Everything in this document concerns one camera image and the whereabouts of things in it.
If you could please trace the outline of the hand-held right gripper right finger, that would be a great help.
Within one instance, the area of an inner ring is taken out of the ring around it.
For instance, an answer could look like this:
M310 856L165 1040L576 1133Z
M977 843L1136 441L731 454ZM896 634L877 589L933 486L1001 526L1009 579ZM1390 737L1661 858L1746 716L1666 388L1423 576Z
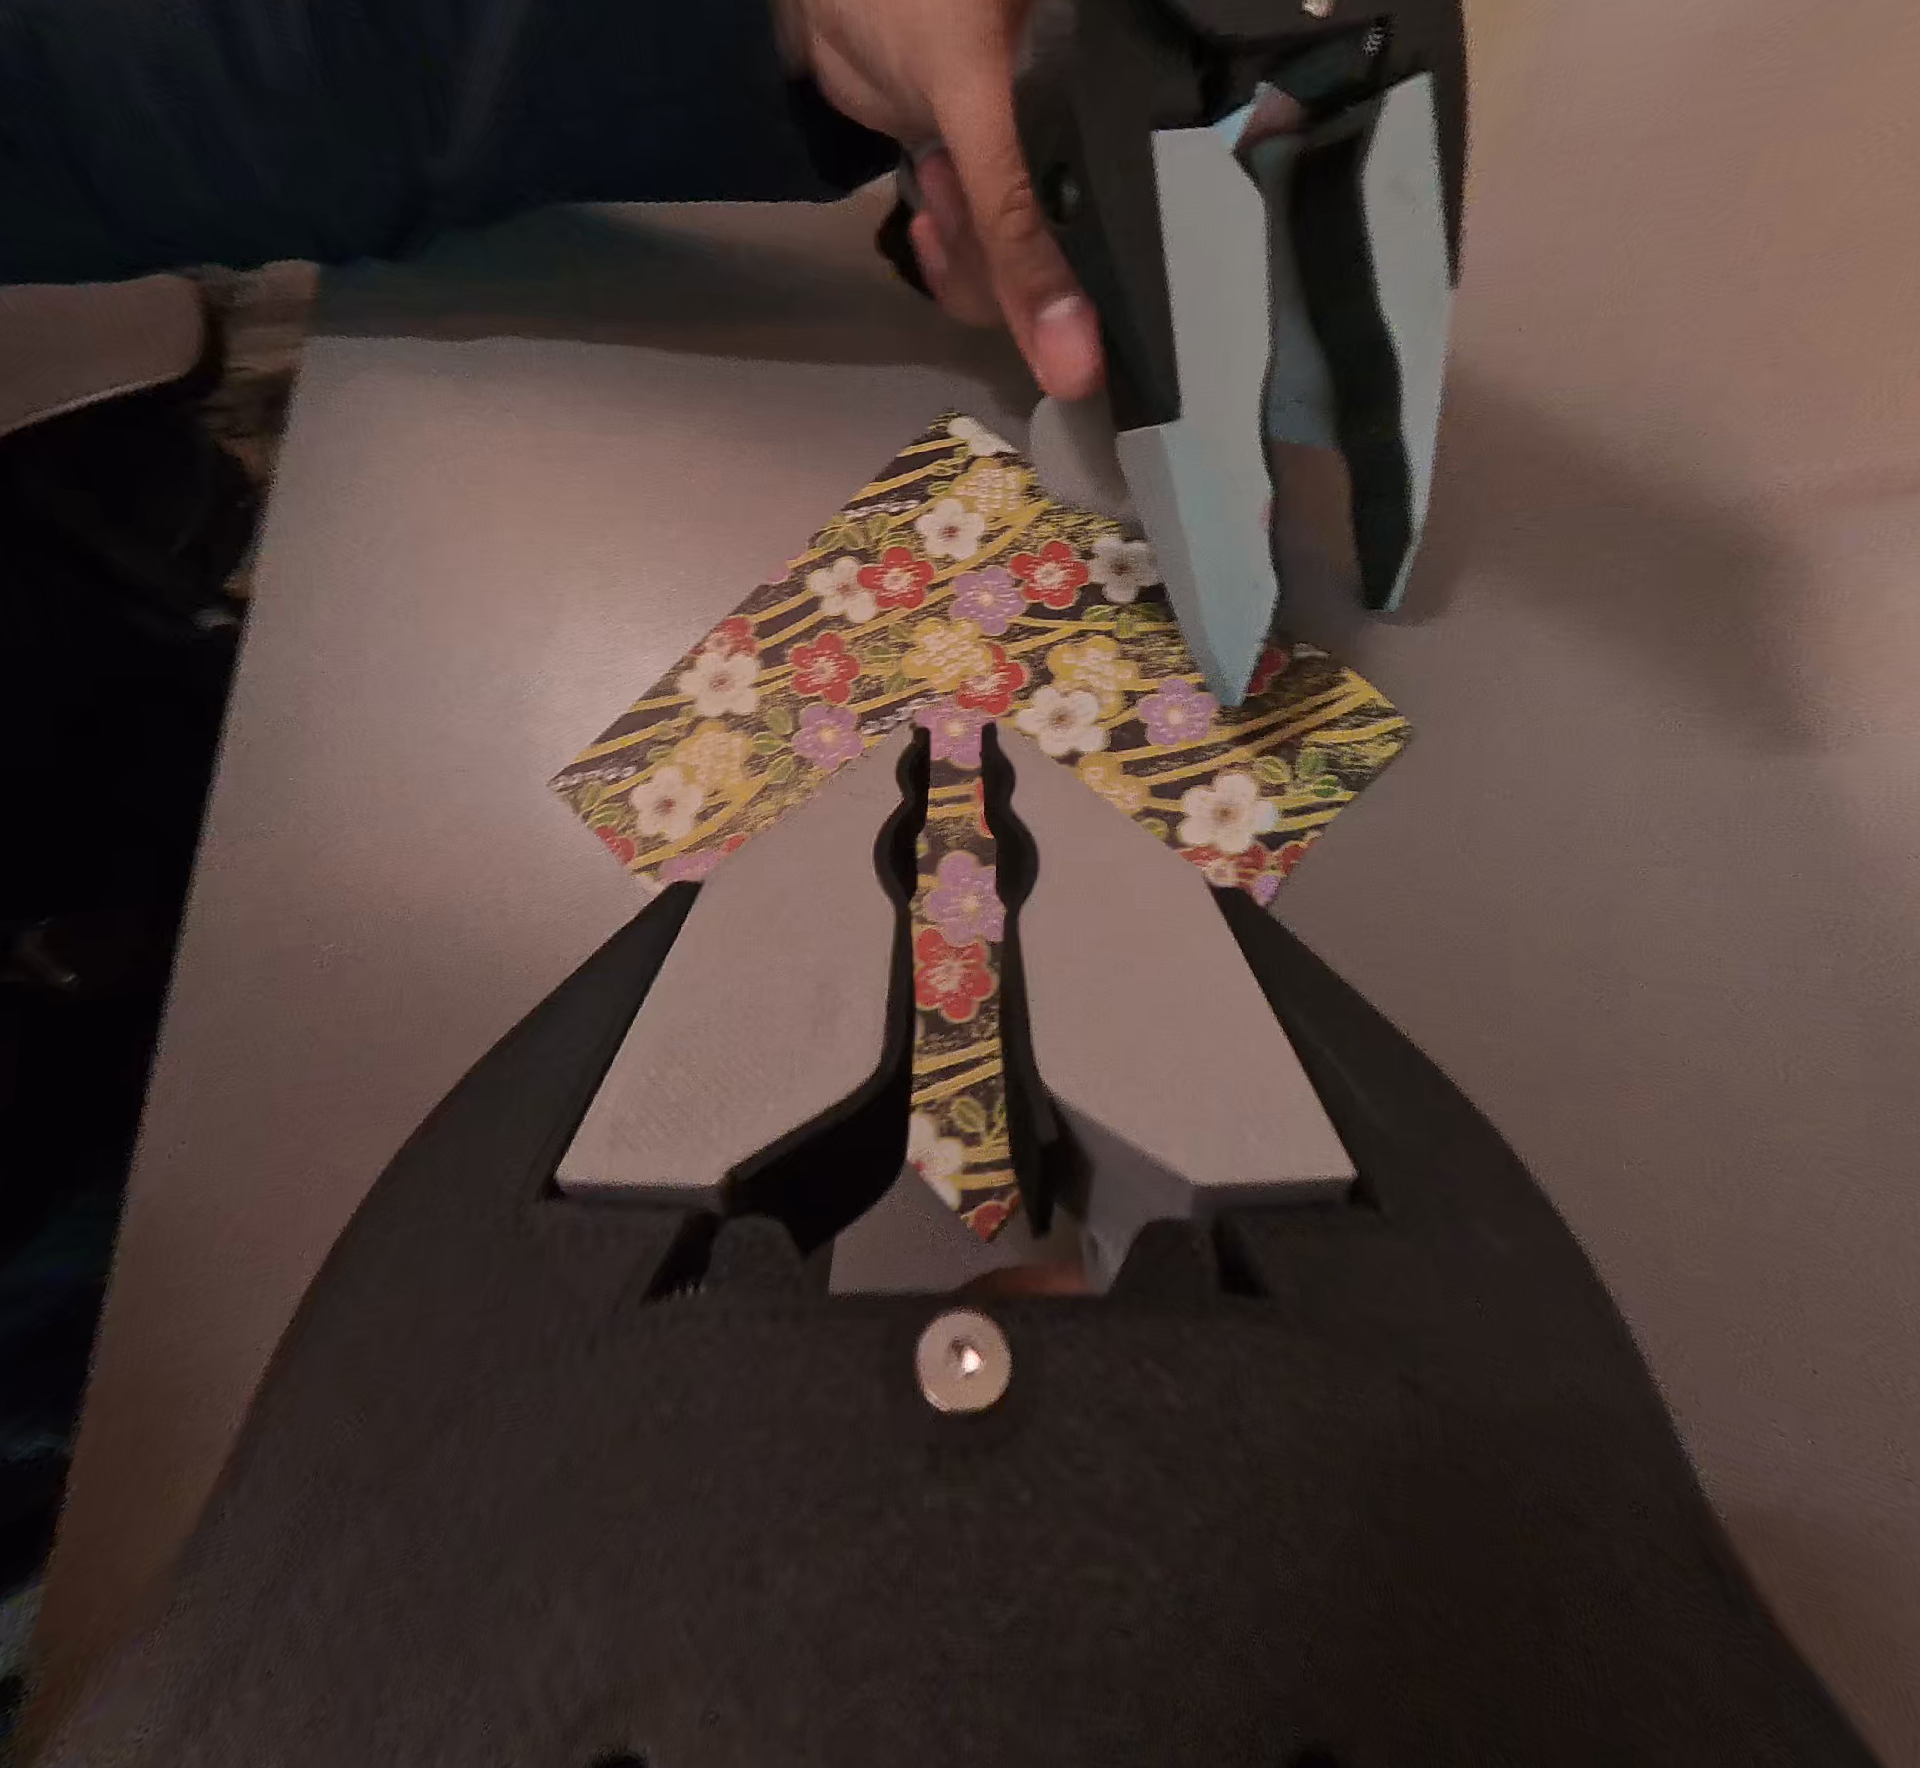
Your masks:
M981 736L1010 1148L1096 1292L1156 1222L1343 1202L1357 1166L1206 875L1018 730Z

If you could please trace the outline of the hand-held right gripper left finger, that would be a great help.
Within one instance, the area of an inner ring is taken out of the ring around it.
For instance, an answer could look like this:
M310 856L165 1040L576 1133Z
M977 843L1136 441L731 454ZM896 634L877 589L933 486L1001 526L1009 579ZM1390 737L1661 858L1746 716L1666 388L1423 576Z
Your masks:
M779 1221L818 1252L900 1179L928 741L896 730L708 871L569 1144L570 1199Z

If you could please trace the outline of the floral origami paper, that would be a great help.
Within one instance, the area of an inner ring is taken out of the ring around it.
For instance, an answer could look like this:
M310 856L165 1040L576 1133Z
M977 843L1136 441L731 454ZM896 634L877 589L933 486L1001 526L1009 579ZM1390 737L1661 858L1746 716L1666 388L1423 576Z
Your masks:
M1371 680L1281 634L1225 706L1151 544L1056 498L1010 441L950 414L553 780L659 893L702 880L899 727L924 730L906 1159L981 1242L1020 1208L988 726L1260 908L1412 741Z

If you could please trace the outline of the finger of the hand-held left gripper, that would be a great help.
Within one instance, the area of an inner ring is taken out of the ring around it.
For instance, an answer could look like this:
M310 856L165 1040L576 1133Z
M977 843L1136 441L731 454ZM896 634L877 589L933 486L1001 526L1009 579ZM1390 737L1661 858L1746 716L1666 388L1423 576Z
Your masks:
M1344 463L1371 612L1401 606L1427 528L1457 288L1439 143L1434 80L1407 76L1293 172L1292 443Z
M1102 395L1026 425L1040 485L1151 546L1187 652L1226 706L1250 690L1280 581L1263 392L1273 348L1267 209L1246 122L1155 131L1142 201L1108 235Z

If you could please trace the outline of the person's left hand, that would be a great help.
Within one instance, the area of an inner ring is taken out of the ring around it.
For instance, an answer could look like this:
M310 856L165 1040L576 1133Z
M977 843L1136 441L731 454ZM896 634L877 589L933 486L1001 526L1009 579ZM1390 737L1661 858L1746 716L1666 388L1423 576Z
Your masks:
M783 48L853 122L913 159L909 241L930 297L1002 326L1044 395L1102 384L1092 300L1020 150L1015 64L1029 0L770 0Z

